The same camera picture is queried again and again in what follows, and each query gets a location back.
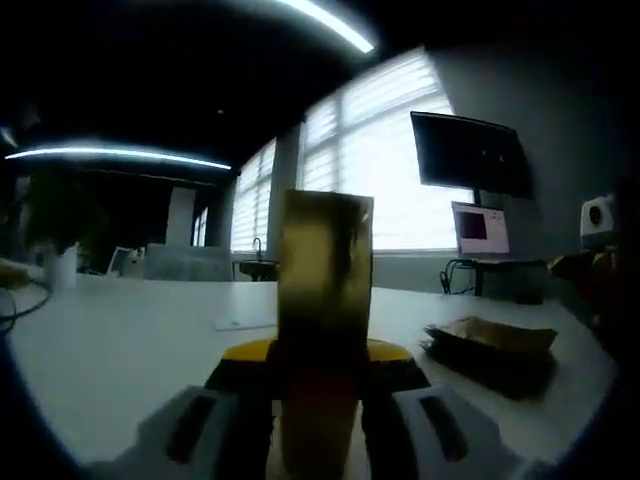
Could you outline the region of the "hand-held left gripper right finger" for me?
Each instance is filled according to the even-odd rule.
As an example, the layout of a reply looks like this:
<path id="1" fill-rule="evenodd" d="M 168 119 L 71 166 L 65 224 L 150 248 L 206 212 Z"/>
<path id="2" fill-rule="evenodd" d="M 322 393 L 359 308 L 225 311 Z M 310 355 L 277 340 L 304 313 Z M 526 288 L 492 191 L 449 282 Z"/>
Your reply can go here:
<path id="1" fill-rule="evenodd" d="M 359 381 L 372 479 L 543 479 L 545 463 L 514 452 L 498 424 L 430 384 L 411 353 L 370 339 Z"/>

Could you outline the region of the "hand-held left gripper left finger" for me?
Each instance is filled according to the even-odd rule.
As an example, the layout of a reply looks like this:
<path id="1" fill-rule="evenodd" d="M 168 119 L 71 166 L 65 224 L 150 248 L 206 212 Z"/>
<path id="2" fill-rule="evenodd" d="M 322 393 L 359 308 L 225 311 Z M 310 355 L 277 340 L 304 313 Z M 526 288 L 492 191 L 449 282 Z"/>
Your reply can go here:
<path id="1" fill-rule="evenodd" d="M 272 444 L 270 342 L 233 347 L 206 383 L 188 386 L 138 425 L 137 440 L 89 479 L 265 479 Z"/>

